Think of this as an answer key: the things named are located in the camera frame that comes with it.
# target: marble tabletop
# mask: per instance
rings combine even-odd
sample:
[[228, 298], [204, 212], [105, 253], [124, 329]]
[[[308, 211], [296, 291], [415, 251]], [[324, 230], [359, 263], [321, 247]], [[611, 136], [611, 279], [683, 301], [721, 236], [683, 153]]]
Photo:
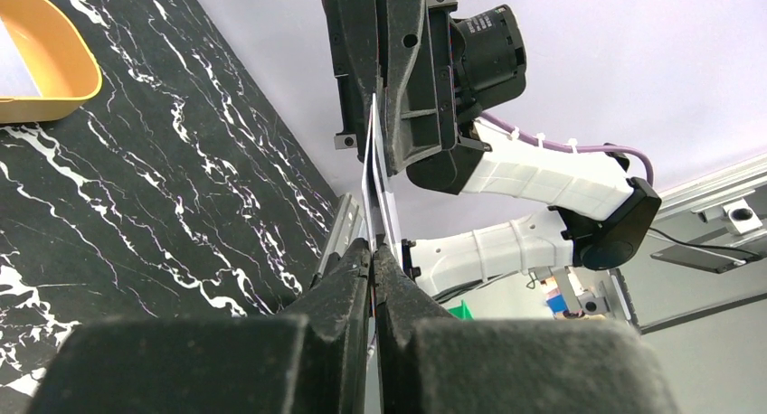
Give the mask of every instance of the marble tabletop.
[[104, 86], [64, 120], [0, 127], [2, 412], [77, 325], [278, 312], [336, 202], [195, 0], [51, 1]]

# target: purple cable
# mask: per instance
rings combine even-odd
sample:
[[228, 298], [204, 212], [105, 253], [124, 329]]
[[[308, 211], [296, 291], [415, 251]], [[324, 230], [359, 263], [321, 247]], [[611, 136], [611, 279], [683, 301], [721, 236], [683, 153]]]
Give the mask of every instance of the purple cable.
[[[519, 140], [523, 141], [525, 143], [528, 143], [529, 145], [538, 146], [538, 138], [535, 136], [531, 136], [530, 134], [527, 134], [526, 132], [523, 132], [518, 127], [513, 127], [509, 125], [507, 122], [501, 120], [500, 118], [497, 118], [493, 116], [490, 113], [484, 112], [481, 114], [481, 117], [484, 118], [486, 121], [492, 123], [493, 125], [503, 129], [507, 133], [511, 134], [514, 131], [516, 131], [519, 134]], [[568, 145], [563, 145], [560, 143], [555, 143], [553, 141], [543, 141], [543, 146], [546, 149], [549, 150], [555, 150], [557, 152], [567, 152], [572, 153], [573, 147]], [[642, 153], [641, 151], [633, 148], [633, 147], [626, 147], [626, 146], [576, 146], [575, 150], [577, 150], [581, 154], [592, 154], [595, 152], [616, 152], [619, 154], [627, 154], [627, 155], [634, 155], [642, 162], [642, 164], [645, 165], [645, 170], [647, 171], [647, 181], [650, 185], [655, 181], [655, 172], [652, 168], [652, 163], [649, 160], [649, 157]]]

